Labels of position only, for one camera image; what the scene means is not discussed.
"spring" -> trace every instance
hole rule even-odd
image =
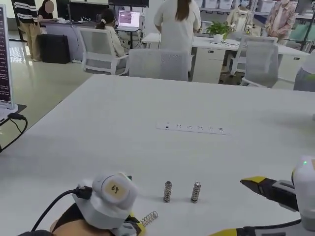
[[[158,213],[156,211],[152,211],[150,214],[148,214],[146,217],[144,217],[142,220],[140,220],[140,223],[146,227],[149,225],[152,221],[158,218]]]
[[[192,203],[197,203],[198,198],[199,198],[200,189],[201,189],[201,183],[196,182],[195,185],[193,186],[193,191],[192,191],[192,195],[191,195],[191,202]]]
[[[171,200],[171,191],[172,191],[172,183],[171,183],[171,181],[167,181],[165,183],[164,198],[163,198],[163,200],[166,203],[168,203]]]

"power strip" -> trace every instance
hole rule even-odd
[[[227,131],[225,128],[216,127],[212,125],[189,125],[181,123],[157,122],[156,128],[184,132],[231,135],[231,133]]]

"face mask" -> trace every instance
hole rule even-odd
[[[243,7],[248,7],[249,4],[250,4],[249,1],[242,1],[241,2],[241,6],[243,6]]]
[[[247,11],[239,10],[238,13],[239,13],[241,16],[245,16],[245,15],[247,14]]]
[[[286,4],[289,3],[289,1],[290,1],[290,0],[281,0],[281,4],[282,4],[282,5],[286,5]]]

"potted plant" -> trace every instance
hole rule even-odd
[[[209,27],[207,27],[206,32],[213,35],[213,40],[216,43],[221,43],[226,40],[227,35],[230,33],[231,27],[225,23],[212,22]]]

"green plant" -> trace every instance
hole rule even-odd
[[[212,24],[207,27],[206,32],[209,34],[223,34],[223,39],[226,39],[227,35],[230,33],[231,27],[225,23],[212,22]]]

